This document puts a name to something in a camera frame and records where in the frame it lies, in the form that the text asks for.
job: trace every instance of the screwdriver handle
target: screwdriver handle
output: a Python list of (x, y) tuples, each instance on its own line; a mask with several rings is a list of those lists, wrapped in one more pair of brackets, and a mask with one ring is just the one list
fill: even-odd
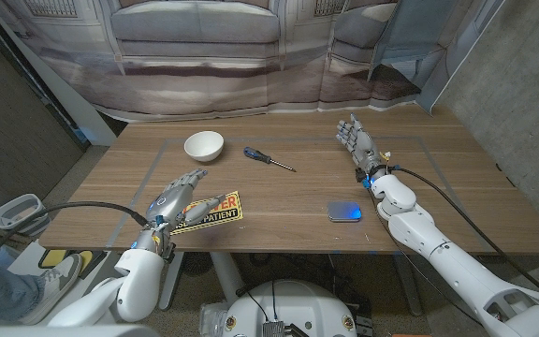
[(244, 148), (244, 155), (267, 164), (271, 163), (271, 157), (269, 155), (264, 155), (258, 150), (250, 148), (248, 146)]

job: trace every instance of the printed backdrop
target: printed backdrop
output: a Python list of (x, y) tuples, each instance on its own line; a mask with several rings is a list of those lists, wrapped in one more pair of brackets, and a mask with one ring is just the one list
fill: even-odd
[(0, 16), (100, 110), (147, 121), (412, 101), (472, 4), (0, 0)]

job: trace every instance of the yellow sign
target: yellow sign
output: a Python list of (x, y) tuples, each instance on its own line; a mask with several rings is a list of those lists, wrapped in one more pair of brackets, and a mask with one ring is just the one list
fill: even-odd
[[(184, 209), (184, 211), (186, 212), (195, 207), (196, 205), (200, 204), (201, 202), (206, 202), (209, 200), (210, 199), (195, 201), (188, 205)], [(194, 225), (186, 225), (184, 222), (182, 222), (176, 226), (176, 229), (171, 231), (170, 235), (176, 235), (191, 230), (207, 228), (241, 219), (242, 208), (240, 207), (239, 191), (234, 191), (232, 193), (226, 194), (226, 199), (216, 208), (212, 209), (210, 213), (207, 214), (205, 218), (203, 218), (203, 221)]]

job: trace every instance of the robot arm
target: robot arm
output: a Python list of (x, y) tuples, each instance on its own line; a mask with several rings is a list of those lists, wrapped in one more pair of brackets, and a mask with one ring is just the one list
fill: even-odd
[(127, 322), (148, 316), (159, 295), (159, 280), (164, 259), (170, 257), (174, 244), (169, 233), (184, 221), (195, 224), (226, 196), (219, 196), (184, 212), (193, 200), (193, 190), (207, 174), (196, 169), (171, 182), (149, 207), (149, 225), (138, 234), (131, 249), (124, 252), (115, 270), (124, 277), (106, 280), (91, 293), (68, 305), (50, 322), (52, 327), (90, 326), (115, 303), (118, 315)]
[(416, 203), (415, 193), (379, 168), (375, 144), (354, 114), (351, 120), (339, 123), (337, 139), (367, 175), (365, 184), (373, 195), (381, 199), (377, 210), (392, 236), (430, 262), (491, 336), (539, 336), (539, 292), (501, 280), (451, 242)]

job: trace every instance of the person's leg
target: person's leg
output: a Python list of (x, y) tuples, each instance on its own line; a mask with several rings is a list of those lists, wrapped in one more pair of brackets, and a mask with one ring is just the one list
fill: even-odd
[(68, 256), (40, 276), (16, 275), (0, 267), (0, 319), (36, 324), (74, 284), (82, 258)]
[(0, 267), (0, 319), (16, 321), (30, 313), (41, 301), (44, 285), (38, 276), (16, 275)]

